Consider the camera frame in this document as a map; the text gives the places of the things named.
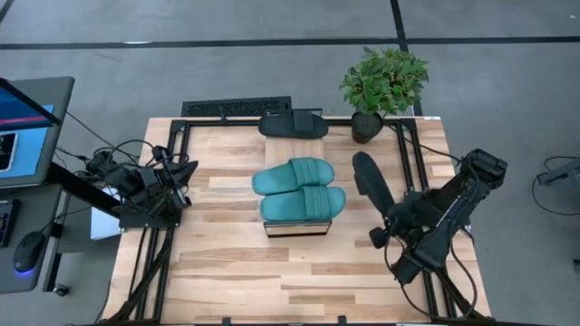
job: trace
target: green leaves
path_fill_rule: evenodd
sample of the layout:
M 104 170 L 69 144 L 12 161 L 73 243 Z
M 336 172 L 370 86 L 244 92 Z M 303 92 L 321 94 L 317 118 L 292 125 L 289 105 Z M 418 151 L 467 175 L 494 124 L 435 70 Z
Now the green leaves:
M 348 69 L 339 86 L 344 100 L 363 114 L 406 111 L 429 80 L 427 62 L 400 50 L 362 49 L 363 59 Z

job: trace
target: black slide sandal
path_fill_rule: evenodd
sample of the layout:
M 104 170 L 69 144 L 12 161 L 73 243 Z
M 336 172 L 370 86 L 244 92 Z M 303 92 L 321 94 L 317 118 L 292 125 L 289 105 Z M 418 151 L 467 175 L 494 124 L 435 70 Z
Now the black slide sandal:
M 262 135 L 268 137 L 319 139 L 326 136 L 326 120 L 309 111 L 310 109 L 294 109 L 290 113 L 267 115 L 260 119 L 257 128 Z

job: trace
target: black plant pot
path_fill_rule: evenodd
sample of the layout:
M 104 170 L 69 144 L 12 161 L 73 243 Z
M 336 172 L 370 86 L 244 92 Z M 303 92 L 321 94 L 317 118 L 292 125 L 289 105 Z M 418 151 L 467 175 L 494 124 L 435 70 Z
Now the black plant pot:
M 353 114 L 351 119 L 353 140 L 359 144 L 366 144 L 382 130 L 382 118 L 378 113 L 364 115 L 360 112 Z

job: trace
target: black floor line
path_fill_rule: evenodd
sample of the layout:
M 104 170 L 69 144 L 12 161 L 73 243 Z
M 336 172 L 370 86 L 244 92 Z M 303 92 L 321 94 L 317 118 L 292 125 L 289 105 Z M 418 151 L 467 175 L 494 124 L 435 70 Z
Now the black floor line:
M 402 23 L 401 8 L 398 0 L 391 0 L 392 19 L 395 22 L 395 29 L 397 30 L 397 39 L 399 39 L 399 48 L 404 51 L 409 51 L 407 36 L 405 35 L 405 26 Z
M 408 45 L 453 45 L 453 44 L 522 44 L 522 43 L 580 43 L 580 36 L 535 36 L 535 37 L 453 37 L 453 38 L 309 38 L 309 39 L 265 39 L 265 40 L 208 40 L 208 41 L 159 41 L 150 43 L 0 43 L 0 50 L 106 50 L 106 49 L 176 49 L 210 47 L 256 47 L 256 46 L 300 46 L 300 45 L 388 45 L 398 44 L 403 51 Z
M 8 14 L 8 10 L 10 10 L 10 7 L 14 3 L 14 1 L 15 0 L 6 0 L 6 2 L 2 6 L 2 9 L 0 9 L 0 24 L 2 23 L 2 21 L 4 21 L 4 18 L 6 17 L 6 14 Z
M 4 43 L 0 50 L 100 50 L 100 49 L 158 49 L 158 48 L 204 48 L 242 46 L 296 46 L 296 45 L 366 45 L 398 44 L 391 37 L 364 38 L 307 38 L 264 40 L 214 40 L 214 41 L 161 41 L 150 43 Z
M 432 37 L 408 38 L 407 44 L 522 44 L 522 43 L 580 43 L 580 36 L 530 37 Z

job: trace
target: black slipper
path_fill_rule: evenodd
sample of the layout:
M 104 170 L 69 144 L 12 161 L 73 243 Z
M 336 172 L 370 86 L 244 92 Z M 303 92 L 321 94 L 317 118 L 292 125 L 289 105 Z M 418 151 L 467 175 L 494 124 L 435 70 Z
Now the black slipper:
M 292 110 L 291 113 L 262 117 L 258 130 L 268 137 L 319 139 L 328 133 L 328 123 L 308 110 Z
M 367 196 L 383 216 L 395 205 L 391 191 L 371 156 L 358 152 L 353 156 L 354 182 L 359 194 Z

